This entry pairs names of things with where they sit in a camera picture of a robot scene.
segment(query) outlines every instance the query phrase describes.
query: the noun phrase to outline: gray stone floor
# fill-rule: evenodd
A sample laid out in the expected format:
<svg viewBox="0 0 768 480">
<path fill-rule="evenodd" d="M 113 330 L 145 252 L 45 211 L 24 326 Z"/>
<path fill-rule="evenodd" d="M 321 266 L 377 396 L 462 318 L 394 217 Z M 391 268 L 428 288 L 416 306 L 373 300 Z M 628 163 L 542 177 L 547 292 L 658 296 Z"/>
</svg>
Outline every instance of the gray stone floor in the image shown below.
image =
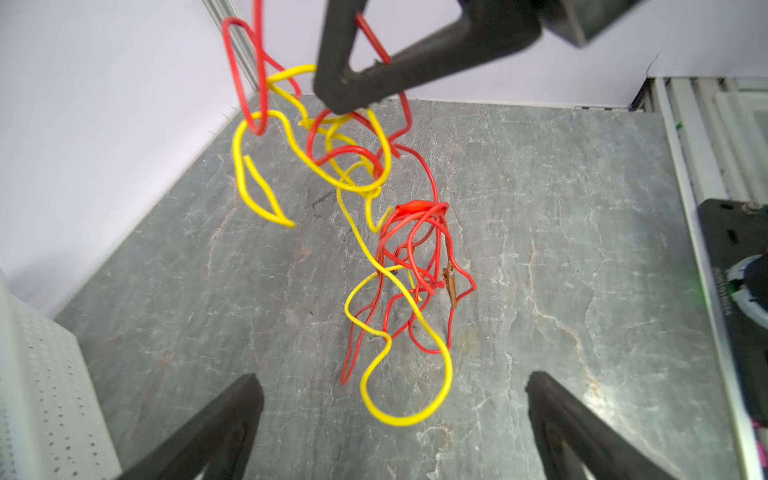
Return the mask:
<svg viewBox="0 0 768 480">
<path fill-rule="evenodd" d="M 380 340 L 364 343 L 353 379 L 339 385 L 343 301 L 371 267 L 333 189 L 293 156 L 278 123 L 244 150 L 296 228 L 243 205 L 235 120 L 57 318 L 80 339 L 123 465 L 255 372 L 266 407 L 248 478 L 543 478 L 525 384 L 545 370 L 670 473 L 735 478 L 662 120 L 412 104 L 405 143 L 432 165 L 452 205 L 458 261 L 480 288 L 456 313 L 443 407 L 405 429 L 370 416 L 359 378 Z M 392 101 L 376 111 L 387 131 L 402 122 Z M 415 161 L 395 160 L 383 202 L 428 197 Z M 440 333 L 446 305 L 441 297 L 429 309 Z M 370 391 L 404 415 L 423 408 L 442 377 L 439 356 L 402 338 Z"/>
</svg>

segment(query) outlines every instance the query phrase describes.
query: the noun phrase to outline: white wall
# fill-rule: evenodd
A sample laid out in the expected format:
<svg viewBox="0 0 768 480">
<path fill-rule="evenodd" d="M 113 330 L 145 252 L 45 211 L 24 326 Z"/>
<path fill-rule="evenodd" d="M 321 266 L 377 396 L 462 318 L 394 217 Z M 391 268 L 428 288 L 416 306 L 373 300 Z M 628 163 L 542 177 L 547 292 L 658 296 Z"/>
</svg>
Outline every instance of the white wall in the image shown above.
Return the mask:
<svg viewBox="0 0 768 480">
<path fill-rule="evenodd" d="M 0 2 L 0 268 L 54 313 L 237 105 L 200 0 Z"/>
<path fill-rule="evenodd" d="M 251 0 L 235 0 L 250 19 Z M 314 63 L 323 0 L 265 0 L 265 44 L 286 66 Z M 390 52 L 455 19 L 455 0 L 370 0 L 366 17 Z M 354 68 L 373 58 L 353 52 Z M 414 88 L 415 98 L 626 107 L 650 76 L 767 76 L 766 0 L 647 0 L 586 49 L 545 32 L 528 50 Z M 311 82 L 307 78 L 304 84 Z"/>
<path fill-rule="evenodd" d="M 249 18 L 250 0 L 236 2 Z M 273 57 L 313 63 L 324 8 L 266 0 Z M 366 12 L 390 51 L 457 15 L 454 0 L 371 0 Z M 767 19 L 766 0 L 647 0 L 586 50 L 546 34 L 411 96 L 627 105 L 647 70 L 768 76 Z M 372 57 L 361 42 L 353 67 Z M 201 0 L 6 0 L 0 65 L 0 268 L 14 293 L 54 313 L 236 113 L 237 99 Z"/>
</svg>

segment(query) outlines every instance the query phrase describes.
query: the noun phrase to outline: red wire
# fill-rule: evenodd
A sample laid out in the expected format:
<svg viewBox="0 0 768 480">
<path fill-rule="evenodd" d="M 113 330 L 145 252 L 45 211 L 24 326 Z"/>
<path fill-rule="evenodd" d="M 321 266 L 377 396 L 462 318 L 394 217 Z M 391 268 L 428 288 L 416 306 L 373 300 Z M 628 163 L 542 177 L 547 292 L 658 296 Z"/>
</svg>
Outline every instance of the red wire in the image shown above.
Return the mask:
<svg viewBox="0 0 768 480">
<path fill-rule="evenodd" d="M 269 95 L 268 95 L 269 88 L 267 87 L 267 83 L 266 83 L 266 64 L 273 66 L 278 71 L 284 71 L 283 66 L 277 63 L 273 58 L 271 58 L 263 49 L 262 21 L 263 21 L 263 0 L 253 0 L 253 27 L 252 28 L 241 18 L 233 18 L 233 17 L 225 18 L 222 23 L 224 44 L 227 49 L 227 58 L 229 59 L 229 62 L 230 62 L 230 69 L 232 71 L 232 78 L 235 84 L 237 97 L 238 97 L 238 100 L 240 101 L 240 106 L 243 109 L 243 113 L 245 114 L 248 126 L 255 135 L 264 134 L 264 132 L 266 131 L 267 122 L 269 120 L 267 117 L 267 114 L 269 111 Z M 373 33 L 373 30 L 370 28 L 370 25 L 368 25 L 368 22 L 365 20 L 362 14 L 358 13 L 356 15 L 356 23 L 360 28 L 360 30 L 362 30 L 363 34 L 368 38 L 369 42 L 373 46 L 374 50 L 376 50 L 376 53 L 379 55 L 379 57 L 381 57 L 382 61 L 384 63 L 391 63 L 392 61 L 391 57 L 389 56 L 387 51 L 384 49 L 379 39 Z M 255 51 L 255 60 L 256 60 L 258 85 L 259 85 L 259 103 L 260 103 L 259 107 L 261 112 L 261 118 L 260 118 L 259 124 L 255 124 L 251 117 L 250 109 L 247 103 L 247 98 L 245 95 L 245 91 L 243 89 L 243 83 L 240 79 L 240 73 L 237 68 L 237 59 L 234 54 L 234 50 L 232 47 L 232 39 L 230 37 L 230 28 L 232 27 L 232 25 L 236 25 L 245 30 L 250 42 L 253 44 L 253 49 Z M 290 79 L 290 83 L 293 86 L 295 97 L 301 98 L 301 90 L 299 89 L 298 83 L 296 83 L 296 81 L 293 78 Z M 416 160 L 419 161 L 419 163 L 424 168 L 424 171 L 426 172 L 427 177 L 429 178 L 429 183 L 432 188 L 433 200 L 432 201 L 413 200 L 411 202 L 408 202 L 407 204 L 398 205 L 395 208 L 395 211 L 392 212 L 389 218 L 387 218 L 386 222 L 384 223 L 384 225 L 382 226 L 382 229 L 379 232 L 379 247 L 376 250 L 376 260 L 383 265 L 386 259 L 390 259 L 394 264 L 402 265 L 406 269 L 411 270 L 413 272 L 415 276 L 416 284 L 414 288 L 407 291 L 409 294 L 413 295 L 416 299 L 422 298 L 422 295 L 423 295 L 423 300 L 420 300 L 421 303 L 419 304 L 419 310 L 424 312 L 424 310 L 432 301 L 435 291 L 437 289 L 447 288 L 445 281 L 442 280 L 440 276 L 440 257 L 442 252 L 441 240 L 443 236 L 445 236 L 445 250 L 446 250 L 446 253 L 448 254 L 448 260 L 450 262 L 450 265 L 452 265 L 453 268 L 460 275 L 466 278 L 467 281 L 469 281 L 469 285 L 470 285 L 466 291 L 464 291 L 463 293 L 457 296 L 457 298 L 455 299 L 455 302 L 457 303 L 459 300 L 461 300 L 465 296 L 474 292 L 477 289 L 477 285 L 475 284 L 475 281 L 472 279 L 472 276 L 468 275 L 456 263 L 456 260 L 454 258 L 454 253 L 453 253 L 453 239 L 451 237 L 451 234 L 448 231 L 448 222 L 445 218 L 445 214 L 448 211 L 449 204 L 445 202 L 440 202 L 437 184 L 435 182 L 434 176 L 432 175 L 432 172 L 429 169 L 428 164 L 426 163 L 424 158 L 419 154 L 419 152 L 413 150 L 410 147 L 406 147 L 405 145 L 394 143 L 396 139 L 410 132 L 413 127 L 411 108 L 408 103 L 408 98 L 406 97 L 405 92 L 400 92 L 399 98 L 400 98 L 400 103 L 402 105 L 403 115 L 405 117 L 406 124 L 400 130 L 396 131 L 394 134 L 387 137 L 391 146 L 392 155 L 395 158 L 400 158 L 401 152 L 404 152 L 407 154 L 411 154 L 413 157 L 416 158 Z M 381 164 L 381 157 L 383 152 L 382 148 L 380 148 L 376 152 L 376 154 L 373 154 L 370 150 L 363 147 L 345 145 L 343 147 L 334 148 L 332 151 L 323 155 L 319 160 L 315 159 L 313 155 L 314 140 L 315 140 L 320 122 L 324 118 L 326 118 L 329 114 L 330 114 L 330 110 L 326 109 L 320 112 L 320 114 L 317 116 L 317 118 L 313 122 L 313 126 L 310 128 L 310 132 L 307 138 L 307 146 L 306 146 L 307 155 L 317 165 L 323 165 L 331 158 L 339 155 L 344 155 L 344 154 L 363 155 L 372 162 L 374 167 L 374 176 L 375 178 L 379 178 L 379 176 L 383 172 L 383 167 Z M 373 125 L 367 118 L 364 118 L 362 115 L 356 112 L 352 112 L 349 115 L 355 121 L 360 123 L 363 127 L 375 133 L 373 129 Z M 389 250 L 386 247 L 386 244 L 394 237 L 394 235 L 397 232 L 404 229 L 411 223 L 413 223 L 413 225 L 410 227 L 411 230 L 409 232 L 409 235 L 407 236 L 406 241 L 398 245 L 394 250 Z M 425 225 L 429 225 L 429 228 L 426 234 L 423 235 L 420 239 L 415 240 L 416 233 L 419 231 L 419 229 L 422 226 L 425 226 Z M 430 261 L 427 263 L 426 268 L 421 268 L 415 261 L 415 249 L 420 247 L 428 239 L 433 237 L 435 238 L 434 252 L 432 254 L 432 257 L 430 258 Z M 401 257 L 403 250 L 406 252 L 405 258 Z M 367 306 L 364 306 L 360 311 L 358 311 L 355 314 L 355 317 L 359 317 L 364 312 L 368 311 L 368 318 L 365 321 L 366 325 L 370 325 L 373 315 L 376 312 L 379 302 L 381 301 L 383 285 L 384 285 L 384 275 L 382 273 L 379 273 L 378 280 L 379 280 L 379 285 L 376 289 L 376 295 L 373 301 Z M 396 300 L 399 300 L 404 296 L 405 295 L 403 293 L 399 293 L 393 296 L 387 303 L 387 307 L 384 312 L 384 318 L 382 321 L 383 331 L 385 332 L 389 331 L 389 316 L 392 312 L 392 308 L 395 305 Z M 448 318 L 447 332 L 446 332 L 446 345 L 449 349 L 452 346 L 451 331 L 453 327 L 454 312 L 455 312 L 455 309 L 451 308 L 451 312 Z M 413 323 L 415 319 L 416 319 L 416 313 L 413 312 L 411 313 L 410 318 L 406 322 L 404 322 L 395 331 L 394 334 L 392 334 L 392 338 L 395 339 L 397 336 L 399 336 L 402 332 L 404 332 L 407 329 L 409 331 L 409 335 L 411 339 L 419 349 L 421 349 L 425 353 L 431 353 L 431 354 L 439 353 L 439 350 L 427 349 L 416 339 L 413 333 Z M 347 381 L 349 381 L 349 377 L 352 375 L 352 371 L 354 370 L 354 366 L 355 366 L 355 363 L 357 362 L 357 358 L 362 345 L 362 338 L 365 335 L 365 330 L 361 329 L 355 345 L 354 331 L 355 331 L 355 325 L 352 324 L 349 328 L 349 348 L 347 349 L 347 354 L 344 360 L 344 365 L 342 367 L 342 375 L 340 379 L 340 382 L 342 385 L 346 384 Z"/>
</svg>

